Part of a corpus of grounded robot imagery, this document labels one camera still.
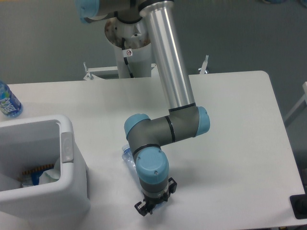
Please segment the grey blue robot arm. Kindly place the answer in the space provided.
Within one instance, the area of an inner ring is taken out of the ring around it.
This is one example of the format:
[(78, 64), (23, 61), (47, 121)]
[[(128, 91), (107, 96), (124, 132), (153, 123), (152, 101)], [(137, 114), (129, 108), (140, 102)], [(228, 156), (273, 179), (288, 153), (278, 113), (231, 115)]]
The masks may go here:
[(169, 162), (161, 147), (202, 135), (210, 129), (205, 108), (194, 100), (183, 63), (172, 15), (171, 0), (77, 0), (83, 23), (104, 20), (105, 36), (113, 46), (120, 78), (151, 74), (155, 60), (169, 114), (151, 119), (130, 116), (124, 124), (143, 201), (135, 205), (143, 216), (166, 202), (177, 183), (169, 175)]

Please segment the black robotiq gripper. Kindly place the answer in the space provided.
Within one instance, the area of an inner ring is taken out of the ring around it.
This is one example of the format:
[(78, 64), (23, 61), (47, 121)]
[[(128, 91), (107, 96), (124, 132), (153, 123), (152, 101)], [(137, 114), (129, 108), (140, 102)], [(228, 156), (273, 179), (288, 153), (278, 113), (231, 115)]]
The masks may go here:
[(156, 205), (167, 202), (171, 194), (176, 192), (176, 189), (177, 182), (170, 177), (168, 179), (168, 187), (166, 190), (157, 193), (150, 193), (143, 190), (144, 200), (136, 203), (134, 207), (142, 216), (146, 216), (147, 214), (152, 215)]

